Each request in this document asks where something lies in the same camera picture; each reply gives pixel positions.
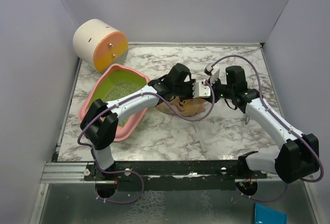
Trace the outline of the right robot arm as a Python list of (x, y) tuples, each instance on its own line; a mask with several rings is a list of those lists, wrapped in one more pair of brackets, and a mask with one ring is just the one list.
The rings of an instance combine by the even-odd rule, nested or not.
[(219, 73), (217, 67), (208, 72), (214, 99), (231, 100), (233, 109), (255, 120), (279, 148), (273, 154), (253, 151), (239, 156), (237, 172), (242, 178), (249, 178), (260, 170), (276, 174), (289, 184), (319, 171), (319, 142), (314, 134), (304, 134), (294, 128), (274, 111), (258, 90), (248, 88), (241, 66), (225, 69), (225, 84), (221, 83)]

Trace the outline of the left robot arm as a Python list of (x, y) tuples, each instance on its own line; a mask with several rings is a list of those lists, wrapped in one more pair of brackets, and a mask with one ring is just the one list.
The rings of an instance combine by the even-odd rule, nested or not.
[(101, 99), (93, 101), (80, 128), (91, 142), (92, 156), (98, 164), (96, 174), (103, 180), (113, 176), (114, 159), (110, 144), (114, 141), (119, 123), (130, 116), (164, 101), (179, 97), (183, 100), (193, 97), (193, 84), (190, 70), (177, 63), (168, 74), (151, 80), (140, 90), (109, 103)]

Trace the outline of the pink litter box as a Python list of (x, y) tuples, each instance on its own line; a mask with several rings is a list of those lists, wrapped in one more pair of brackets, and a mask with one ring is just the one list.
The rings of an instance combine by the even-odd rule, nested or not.
[[(96, 82), (89, 96), (78, 112), (78, 120), (85, 117), (92, 102), (101, 99), (103, 102), (113, 101), (132, 94), (145, 85), (150, 79), (135, 69), (115, 63), (111, 65)], [(119, 123), (115, 142), (127, 139), (142, 120), (147, 109), (130, 116)]]

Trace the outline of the clear bag sealing clip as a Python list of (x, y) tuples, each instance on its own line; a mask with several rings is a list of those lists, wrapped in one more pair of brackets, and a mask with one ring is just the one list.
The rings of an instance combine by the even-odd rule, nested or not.
[(204, 138), (202, 136), (202, 131), (201, 131), (199, 125), (197, 123), (194, 123), (193, 127), (195, 130), (194, 137), (195, 137), (196, 141), (200, 143), (202, 152), (207, 152), (207, 147), (205, 145)]

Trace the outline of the beige cat litter bag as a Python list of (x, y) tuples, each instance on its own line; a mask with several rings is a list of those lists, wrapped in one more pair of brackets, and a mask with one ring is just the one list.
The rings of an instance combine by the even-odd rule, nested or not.
[(206, 100), (196, 98), (180, 101), (178, 97), (175, 97), (169, 103), (181, 116), (192, 117), (205, 111)]

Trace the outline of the cream orange cylindrical container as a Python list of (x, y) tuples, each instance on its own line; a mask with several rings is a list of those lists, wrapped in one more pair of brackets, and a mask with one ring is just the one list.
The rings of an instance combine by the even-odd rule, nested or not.
[(128, 54), (126, 35), (99, 19), (84, 22), (73, 36), (76, 55), (103, 73), (113, 63), (122, 64)]

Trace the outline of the aluminium frame rail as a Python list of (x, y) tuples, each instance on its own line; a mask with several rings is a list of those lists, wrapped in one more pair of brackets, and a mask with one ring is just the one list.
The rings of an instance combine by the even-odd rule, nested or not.
[(83, 183), (87, 163), (46, 163), (43, 168), (41, 183)]

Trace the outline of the metal litter scoop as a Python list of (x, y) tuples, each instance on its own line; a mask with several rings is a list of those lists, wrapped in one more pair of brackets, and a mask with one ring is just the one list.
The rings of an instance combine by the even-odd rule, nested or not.
[(250, 116), (248, 114), (245, 114), (244, 115), (244, 124), (248, 125), (249, 121), (250, 121)]

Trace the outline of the blue plastic object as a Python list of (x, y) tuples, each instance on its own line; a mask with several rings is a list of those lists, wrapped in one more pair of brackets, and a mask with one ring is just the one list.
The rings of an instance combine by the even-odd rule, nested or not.
[(255, 203), (255, 224), (286, 224), (287, 215), (270, 207)]

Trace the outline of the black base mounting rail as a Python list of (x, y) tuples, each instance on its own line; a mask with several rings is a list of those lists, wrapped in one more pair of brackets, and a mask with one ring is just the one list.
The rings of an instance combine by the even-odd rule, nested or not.
[(235, 190), (236, 182), (267, 177), (242, 169), (237, 160), (117, 161), (106, 172), (89, 163), (86, 171), (85, 181), (117, 191)]

